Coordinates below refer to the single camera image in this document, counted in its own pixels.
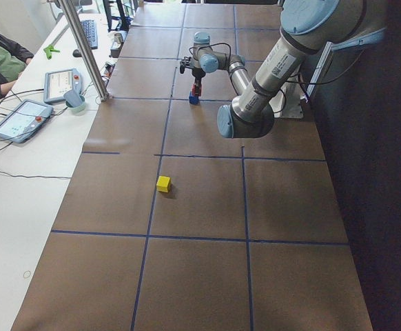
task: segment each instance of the dark wall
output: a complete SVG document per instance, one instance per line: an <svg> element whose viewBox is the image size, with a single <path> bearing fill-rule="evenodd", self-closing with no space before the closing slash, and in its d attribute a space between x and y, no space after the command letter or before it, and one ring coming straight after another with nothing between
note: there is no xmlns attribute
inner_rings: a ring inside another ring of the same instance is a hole
<svg viewBox="0 0 401 331"><path fill-rule="evenodd" d="M374 330L401 331L401 1L387 27L313 109ZM357 55L337 53L327 79Z"/></svg>

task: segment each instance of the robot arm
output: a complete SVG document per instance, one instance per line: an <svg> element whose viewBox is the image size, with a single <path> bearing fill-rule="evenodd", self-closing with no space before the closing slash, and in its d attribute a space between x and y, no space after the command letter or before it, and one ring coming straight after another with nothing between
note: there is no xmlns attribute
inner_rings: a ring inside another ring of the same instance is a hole
<svg viewBox="0 0 401 331"><path fill-rule="evenodd" d="M351 46L376 42L376 33L384 29L386 4L386 0L286 0L280 39L252 79L240 57L219 56L209 47L209 39L203 47L195 41L190 67L202 70L204 76L216 69L228 70L239 94L218 111L220 133L227 138L267 134L274 123L269 101L305 57L317 53L328 41L349 41Z"/></svg>

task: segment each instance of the keyboard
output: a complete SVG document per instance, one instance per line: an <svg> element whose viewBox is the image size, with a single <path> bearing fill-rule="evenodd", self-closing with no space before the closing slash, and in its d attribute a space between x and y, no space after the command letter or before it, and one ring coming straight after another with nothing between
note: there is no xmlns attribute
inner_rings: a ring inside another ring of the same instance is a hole
<svg viewBox="0 0 401 331"><path fill-rule="evenodd" d="M91 49L98 48L98 33L96 31L96 22L93 19L85 19L81 21L81 26L84 30L85 38Z"/></svg>

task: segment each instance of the white table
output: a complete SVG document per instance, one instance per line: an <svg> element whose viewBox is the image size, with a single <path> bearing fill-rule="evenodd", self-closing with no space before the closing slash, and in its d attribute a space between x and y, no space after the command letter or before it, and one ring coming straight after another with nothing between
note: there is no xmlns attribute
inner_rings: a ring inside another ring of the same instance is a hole
<svg viewBox="0 0 401 331"><path fill-rule="evenodd" d="M112 40L107 33L105 16L81 14L80 18L97 22L99 47L93 54L98 66L102 69L106 61L113 63L109 57ZM52 59L48 60L43 51L66 23L62 18L35 54L12 89L15 93L42 88L46 72L68 68L76 68L81 73L83 89L91 83L82 58L72 56L76 43L70 29L55 45L60 53L52 53ZM43 100L42 92L19 96ZM26 176L71 177L99 107L98 94L92 86L85 98L87 106L81 116L66 110L47 122L26 143L14 143L0 151L0 171ZM10 97L2 106L13 109L19 102L16 97ZM64 108L64 103L54 108L58 112ZM0 112L8 113L2 108ZM7 143L0 142L0 148ZM0 174L0 331L9 330L15 320L68 184L69 179L26 179Z"/></svg>

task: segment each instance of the yellow block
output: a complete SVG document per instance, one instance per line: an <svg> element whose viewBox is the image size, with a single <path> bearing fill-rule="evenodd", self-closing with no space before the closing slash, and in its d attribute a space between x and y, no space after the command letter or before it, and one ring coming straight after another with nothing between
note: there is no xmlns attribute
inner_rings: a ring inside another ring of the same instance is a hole
<svg viewBox="0 0 401 331"><path fill-rule="evenodd" d="M169 192L170 186L172 186L172 180L170 177L159 176L158 183L156 183L156 189L159 192Z"/></svg>

